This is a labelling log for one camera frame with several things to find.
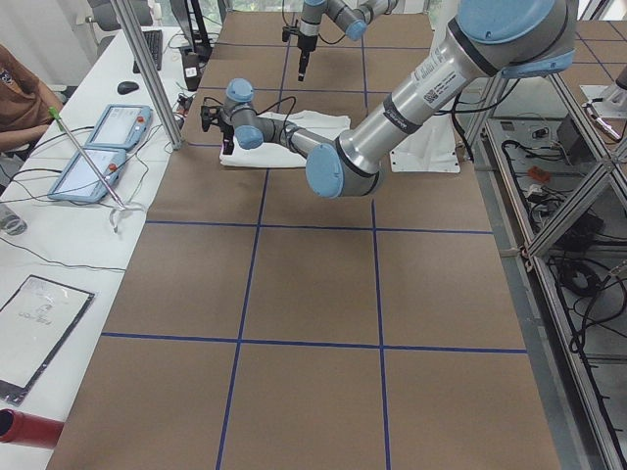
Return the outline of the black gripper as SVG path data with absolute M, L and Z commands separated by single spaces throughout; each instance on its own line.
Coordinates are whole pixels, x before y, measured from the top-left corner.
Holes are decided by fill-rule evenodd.
M 316 48 L 319 33 L 319 21 L 300 20 L 294 25 L 282 27 L 282 41 L 287 42 L 291 35 L 298 37 L 297 46 L 301 50 L 298 67 L 298 80 L 304 81 L 310 60 L 310 53 Z
M 232 155 L 234 151 L 234 128 L 228 123 L 222 113 L 222 105 L 207 105 L 203 103 L 200 111 L 201 127 L 208 132 L 212 126 L 217 126 L 222 134 L 222 153 Z

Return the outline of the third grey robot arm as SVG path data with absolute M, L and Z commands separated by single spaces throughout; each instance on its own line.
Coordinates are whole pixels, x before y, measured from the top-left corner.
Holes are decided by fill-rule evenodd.
M 626 69 L 610 85 L 581 85 L 580 89 L 593 116 L 626 119 Z

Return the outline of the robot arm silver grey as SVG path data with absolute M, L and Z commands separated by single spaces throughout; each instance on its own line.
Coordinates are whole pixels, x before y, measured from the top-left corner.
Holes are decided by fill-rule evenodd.
M 284 19 L 284 11 L 281 11 L 284 19 L 281 40 L 288 42 L 292 36 L 295 36 L 300 50 L 298 80 L 305 80 L 310 55 L 315 51 L 317 41 L 321 39 L 324 43 L 331 45 L 331 42 L 323 39 L 319 32 L 324 17 L 330 18 L 342 30 L 343 35 L 338 41 L 344 37 L 358 41 L 376 18 L 390 15 L 398 4 L 399 2 L 394 0 L 370 0 L 363 1 L 356 8 L 352 8 L 345 1 L 340 0 L 305 0 L 300 18 L 293 24 Z
M 507 78 L 564 71 L 573 61 L 575 1 L 462 1 L 438 47 L 356 128 L 326 139 L 289 120 L 261 117 L 254 88 L 232 79 L 225 101 L 203 106 L 204 128 L 220 127 L 223 149 L 279 144 L 306 160 L 320 197 L 364 196 L 381 182 L 381 159 L 478 77 Z

